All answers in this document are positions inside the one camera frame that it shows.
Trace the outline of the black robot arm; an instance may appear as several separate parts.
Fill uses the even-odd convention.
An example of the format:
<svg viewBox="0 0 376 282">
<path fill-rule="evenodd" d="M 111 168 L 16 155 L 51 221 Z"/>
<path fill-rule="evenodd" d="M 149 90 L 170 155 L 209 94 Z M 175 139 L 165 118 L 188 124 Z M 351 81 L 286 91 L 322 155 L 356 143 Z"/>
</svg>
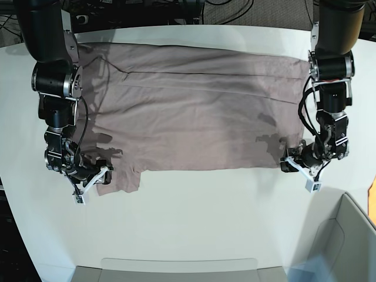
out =
<svg viewBox="0 0 376 282">
<path fill-rule="evenodd" d="M 48 128 L 45 162 L 49 170 L 64 174 L 76 186 L 108 184 L 112 166 L 92 163 L 73 141 L 78 103 L 82 97 L 82 66 L 70 24 L 64 24 L 59 1 L 14 1 L 27 50 L 36 61 L 32 90 L 39 95 L 38 116 Z"/>
<path fill-rule="evenodd" d="M 345 108 L 353 103 L 355 75 L 352 48 L 364 17 L 365 1 L 320 1 L 319 20 L 311 31 L 310 74 L 298 104 L 298 117 L 314 141 L 288 148 L 280 160 L 285 173 L 316 168 L 348 155 Z"/>
</svg>

